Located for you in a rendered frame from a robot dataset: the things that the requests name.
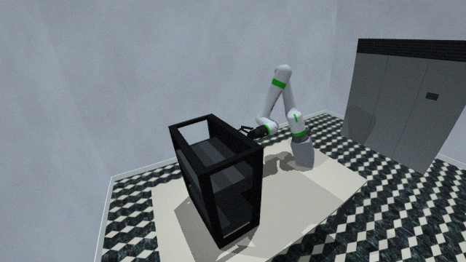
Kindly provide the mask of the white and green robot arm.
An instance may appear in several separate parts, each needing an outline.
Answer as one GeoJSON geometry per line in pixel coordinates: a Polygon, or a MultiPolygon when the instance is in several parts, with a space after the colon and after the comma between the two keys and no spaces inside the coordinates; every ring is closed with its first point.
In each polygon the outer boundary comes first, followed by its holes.
{"type": "Polygon", "coordinates": [[[291,133],[293,134],[294,143],[303,143],[308,140],[309,136],[312,135],[311,129],[314,127],[306,127],[301,112],[296,110],[296,102],[293,97],[291,89],[290,77],[292,74],[291,67],[288,65],[279,65],[275,69],[275,75],[269,88],[266,100],[264,101],[261,110],[256,116],[256,123],[260,126],[263,138],[265,136],[275,134],[279,130],[279,125],[274,120],[270,119],[270,114],[275,106],[279,96],[283,95],[283,102],[285,106],[285,117],[288,120],[291,133]]]}

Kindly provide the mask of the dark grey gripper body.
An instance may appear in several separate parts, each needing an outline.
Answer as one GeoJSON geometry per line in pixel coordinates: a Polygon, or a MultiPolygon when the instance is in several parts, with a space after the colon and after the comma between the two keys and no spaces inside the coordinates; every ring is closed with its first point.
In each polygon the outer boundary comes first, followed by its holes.
{"type": "Polygon", "coordinates": [[[253,136],[247,134],[247,136],[249,138],[253,138],[253,140],[257,139],[257,138],[260,138],[262,136],[262,133],[261,133],[261,130],[259,128],[256,128],[252,131],[250,131],[249,133],[253,134],[253,136]]]}

